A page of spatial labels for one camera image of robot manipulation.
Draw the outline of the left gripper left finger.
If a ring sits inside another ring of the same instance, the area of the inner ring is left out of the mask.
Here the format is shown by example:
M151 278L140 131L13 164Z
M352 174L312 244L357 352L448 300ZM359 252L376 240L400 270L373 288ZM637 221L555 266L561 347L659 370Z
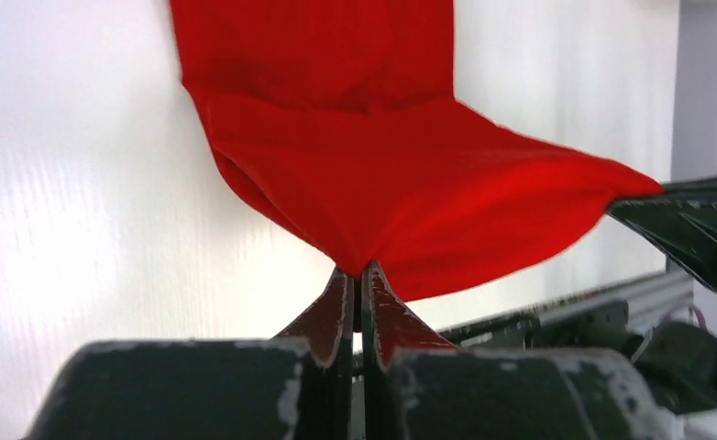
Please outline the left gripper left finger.
M107 340L56 378L31 439L346 439L354 280L270 339Z

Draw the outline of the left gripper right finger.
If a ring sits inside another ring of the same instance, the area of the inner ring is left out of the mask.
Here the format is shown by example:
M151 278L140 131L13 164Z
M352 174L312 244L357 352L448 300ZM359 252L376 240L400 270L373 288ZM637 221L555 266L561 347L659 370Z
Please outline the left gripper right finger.
M639 372L603 348L466 351L362 274L369 439L673 439Z

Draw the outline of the red t shirt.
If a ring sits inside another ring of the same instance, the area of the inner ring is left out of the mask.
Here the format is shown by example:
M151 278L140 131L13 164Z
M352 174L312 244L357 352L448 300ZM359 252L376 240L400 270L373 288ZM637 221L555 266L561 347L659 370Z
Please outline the red t shirt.
M433 323L545 297L541 264L660 183L576 104L596 1L172 1L181 81L240 200Z

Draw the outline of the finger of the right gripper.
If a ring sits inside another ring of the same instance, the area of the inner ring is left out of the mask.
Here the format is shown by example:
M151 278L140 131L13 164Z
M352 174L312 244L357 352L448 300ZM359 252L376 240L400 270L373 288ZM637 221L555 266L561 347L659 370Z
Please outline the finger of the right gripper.
M661 250L701 285L717 293L717 236L713 232L698 228L693 237L677 243L635 233Z
M640 234L671 243L693 237L698 228L717 236L717 176L666 183L654 196L617 199L607 214Z

